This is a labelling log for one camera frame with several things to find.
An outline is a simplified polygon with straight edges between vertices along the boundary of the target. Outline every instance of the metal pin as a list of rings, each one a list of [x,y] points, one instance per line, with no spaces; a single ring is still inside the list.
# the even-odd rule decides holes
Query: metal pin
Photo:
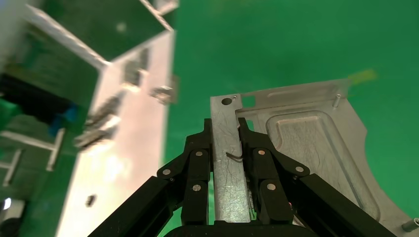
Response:
[[[339,105],[339,101],[340,101],[340,94],[337,94],[335,101],[333,102],[333,107],[336,108]]]
[[[199,191],[199,190],[201,190],[201,185],[195,184],[195,185],[192,187],[192,190],[194,190],[194,191]]]
[[[402,225],[402,228],[406,232],[412,232],[419,228],[419,218],[415,218],[413,220],[410,220]]]
[[[274,184],[268,184],[266,187],[267,187],[269,190],[275,190],[275,189],[276,189],[276,186],[275,186]]]

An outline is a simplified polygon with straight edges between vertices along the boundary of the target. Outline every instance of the black bar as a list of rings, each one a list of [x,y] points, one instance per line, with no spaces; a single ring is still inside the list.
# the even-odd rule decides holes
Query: black bar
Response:
[[[183,198],[180,219],[183,225],[208,224],[208,181],[210,158],[203,149],[193,150],[189,155],[188,181]]]
[[[244,162],[248,163],[249,166],[253,166],[252,175],[256,176],[259,180],[279,179],[278,171],[275,168],[275,163],[271,153],[267,149],[254,149],[252,153],[252,159],[245,158]]]
[[[181,226],[165,237],[319,237],[312,231],[295,225],[252,225],[225,223],[213,226]]]
[[[270,151],[276,161],[275,165],[281,171],[286,171],[297,177],[310,174],[310,169],[307,166],[277,151],[267,134],[251,131],[245,118],[238,118],[238,121],[240,124],[239,135],[244,153],[250,154],[254,148],[263,147]],[[296,171],[295,168],[298,166],[303,168],[302,172]]]
[[[89,237],[157,236],[173,215],[168,185],[166,180],[150,177]]]
[[[278,179],[266,179],[259,187],[261,212],[258,219],[263,224],[290,224],[294,214]]]
[[[317,174],[300,178],[299,215],[317,233],[346,237],[396,237]]]
[[[8,74],[0,74],[1,97],[20,106],[22,111],[51,125],[58,114],[66,112],[72,102]]]

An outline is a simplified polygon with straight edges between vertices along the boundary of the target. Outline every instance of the metal plate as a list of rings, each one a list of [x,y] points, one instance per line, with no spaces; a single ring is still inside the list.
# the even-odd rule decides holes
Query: metal plate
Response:
[[[214,139],[215,219],[227,222],[249,222],[248,191],[243,163],[226,156],[242,155],[235,110],[242,108],[240,96],[228,102],[224,97],[211,98],[212,135]]]
[[[368,167],[364,151],[367,130],[346,99],[348,86],[349,80],[342,79],[212,97],[213,127],[221,126],[224,131],[232,131],[237,130],[237,118],[251,120],[254,130],[268,134],[278,151],[307,165],[312,173],[317,173],[395,235],[412,237],[414,234],[401,229],[401,225],[410,218],[381,190]],[[338,94],[340,102],[334,107]],[[220,109],[219,103],[213,103],[225,98],[245,97],[254,97],[255,105],[243,108],[242,102],[236,100],[234,107]],[[235,118],[228,116],[233,111]],[[216,134],[214,146],[218,155],[217,150],[224,149],[226,145],[216,143],[215,139]],[[225,132],[223,139],[236,141],[238,136]],[[224,181],[232,185],[220,189],[216,185],[217,177],[223,177],[230,164],[224,163],[216,169],[215,162],[216,219],[241,222],[225,217],[245,215],[235,211],[248,208],[247,204],[237,206],[240,202],[236,201],[235,208],[220,209],[231,200],[217,199],[220,193],[228,196],[240,189],[241,176],[235,176],[234,182],[233,178],[224,176]]]
[[[138,92],[127,92],[119,107],[121,118],[110,146],[79,153],[58,227],[58,237],[88,236],[160,167],[167,107],[149,96],[168,85],[174,32],[163,32],[116,59],[104,69],[90,108],[97,110],[121,90],[124,68],[144,47],[150,48],[148,78]],[[89,196],[95,196],[91,206]]]

